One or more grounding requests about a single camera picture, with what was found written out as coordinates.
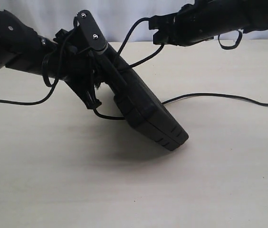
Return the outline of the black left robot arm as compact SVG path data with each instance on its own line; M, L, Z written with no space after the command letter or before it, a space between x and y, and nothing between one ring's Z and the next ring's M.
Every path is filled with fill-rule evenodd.
M101 105L95 95L93 51L105 46L88 10L80 11L74 17L73 28L61 29L53 40L39 35L11 12L0 10L0 69L40 75L50 88L65 81L87 109Z

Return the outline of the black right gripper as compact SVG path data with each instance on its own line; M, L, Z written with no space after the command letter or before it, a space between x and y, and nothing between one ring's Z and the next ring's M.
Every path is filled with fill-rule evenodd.
M184 41L181 37L182 29L178 26L178 17L182 14L182 11L167 14L167 15L155 15L149 18L148 28L149 30L158 30L153 35L153 43L155 45L184 45Z

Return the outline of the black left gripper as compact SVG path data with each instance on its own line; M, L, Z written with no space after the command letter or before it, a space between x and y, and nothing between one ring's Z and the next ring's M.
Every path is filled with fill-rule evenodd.
M66 84L76 95L81 95L89 110L97 109L101 105L94 87L94 63L94 58L89 55L70 57L66 63L68 77Z

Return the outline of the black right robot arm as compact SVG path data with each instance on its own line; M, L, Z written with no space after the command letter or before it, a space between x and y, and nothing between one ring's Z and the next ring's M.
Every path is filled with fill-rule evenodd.
M268 0L196 0L172 14L152 16L155 45L188 47L231 31L268 30Z

